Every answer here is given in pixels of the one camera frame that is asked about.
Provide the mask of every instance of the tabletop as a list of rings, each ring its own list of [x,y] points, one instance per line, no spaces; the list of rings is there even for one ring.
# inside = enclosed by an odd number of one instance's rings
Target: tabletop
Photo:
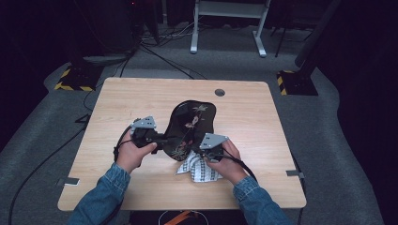
[[[219,97],[215,91],[221,89]],[[242,160],[281,208],[301,208],[305,196],[272,95],[265,82],[108,78],[99,94],[69,177],[58,202],[73,210],[114,162],[113,150],[123,130],[137,118],[152,115],[163,133],[175,106],[185,100],[213,103],[214,133],[228,136]],[[225,179],[194,183],[189,173],[176,174],[182,162],[163,151],[144,157],[131,173],[124,210],[238,209],[233,186]]]

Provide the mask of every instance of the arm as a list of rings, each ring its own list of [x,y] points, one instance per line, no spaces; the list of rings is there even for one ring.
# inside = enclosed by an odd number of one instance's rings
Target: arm
[[[239,151],[230,140],[223,142],[222,147],[228,154],[240,159]],[[207,165],[234,185],[234,196],[248,224],[292,224],[267,191],[248,176],[240,165],[227,158],[219,163],[207,161]]]
[[[122,142],[129,140],[130,133],[127,132]],[[79,201],[68,224],[101,224],[122,203],[129,186],[130,173],[155,148],[155,143],[142,148],[138,148],[133,142],[123,143],[117,162],[99,179],[97,186]]]

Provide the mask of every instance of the denim sleeve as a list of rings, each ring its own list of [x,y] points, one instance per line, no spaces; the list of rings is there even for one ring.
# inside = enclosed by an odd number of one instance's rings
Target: denim sleeve
[[[123,201],[129,182],[130,175],[112,164],[97,186],[79,201],[68,224],[101,224]]]
[[[268,192],[250,176],[234,186],[234,196],[249,225],[292,224]]]

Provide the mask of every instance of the black chair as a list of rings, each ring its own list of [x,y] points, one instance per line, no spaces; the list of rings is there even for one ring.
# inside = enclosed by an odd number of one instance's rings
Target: black chair
[[[326,9],[322,1],[319,2],[314,0],[284,0],[279,4],[283,4],[283,6],[280,6],[282,7],[282,17],[280,22],[274,25],[271,36],[280,28],[283,29],[283,33],[275,57],[278,57],[286,29],[297,29],[310,32],[310,34],[302,40],[305,41],[320,22]]]

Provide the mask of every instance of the black metal base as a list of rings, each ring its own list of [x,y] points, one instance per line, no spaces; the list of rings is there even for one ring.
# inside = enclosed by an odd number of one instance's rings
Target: black metal base
[[[282,95],[318,96],[313,81],[303,79],[299,71],[281,70],[276,77]]]
[[[68,66],[55,86],[55,89],[95,91],[103,68],[91,65],[83,67]]]

